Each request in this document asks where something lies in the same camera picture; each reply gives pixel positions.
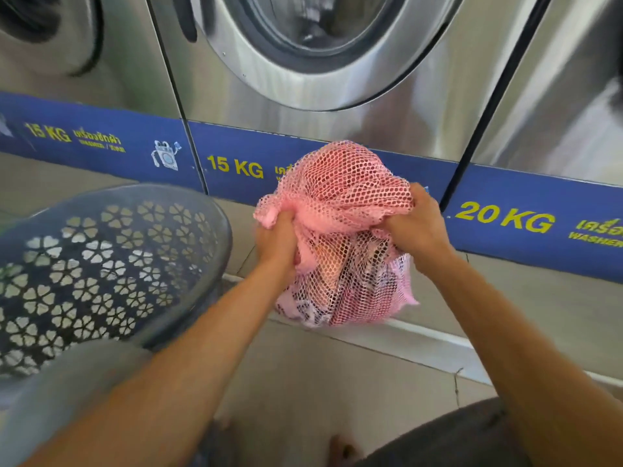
round glass door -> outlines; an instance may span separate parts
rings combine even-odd
[[[46,75],[75,75],[97,53],[95,0],[0,0],[0,51]]]
[[[296,109],[350,108],[390,88],[459,0],[191,0],[195,20],[243,82]]]

black door handle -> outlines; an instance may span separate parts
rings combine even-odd
[[[173,6],[184,37],[189,42],[197,42],[197,26],[192,14],[191,0],[173,0]]]

blue-gray laundry basket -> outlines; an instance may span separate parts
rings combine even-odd
[[[76,196],[0,235],[0,375],[28,376],[89,339],[161,344],[196,317],[232,246],[225,213],[187,188]]]

person's left arm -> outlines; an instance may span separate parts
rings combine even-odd
[[[255,269],[136,376],[68,425],[24,467],[170,466],[192,453],[276,298],[294,277],[292,214],[257,230]]]

white tile edge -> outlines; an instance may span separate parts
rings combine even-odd
[[[224,274],[223,279],[238,283],[244,280],[236,275]],[[300,330],[314,331],[338,341],[354,344],[371,351],[384,353],[415,364],[425,365],[481,384],[492,385],[487,371],[471,342],[466,337],[425,328],[417,324],[390,318],[378,324],[309,329],[277,313],[269,320],[287,324]],[[594,372],[585,372],[595,382],[608,387],[623,388],[623,380]]]

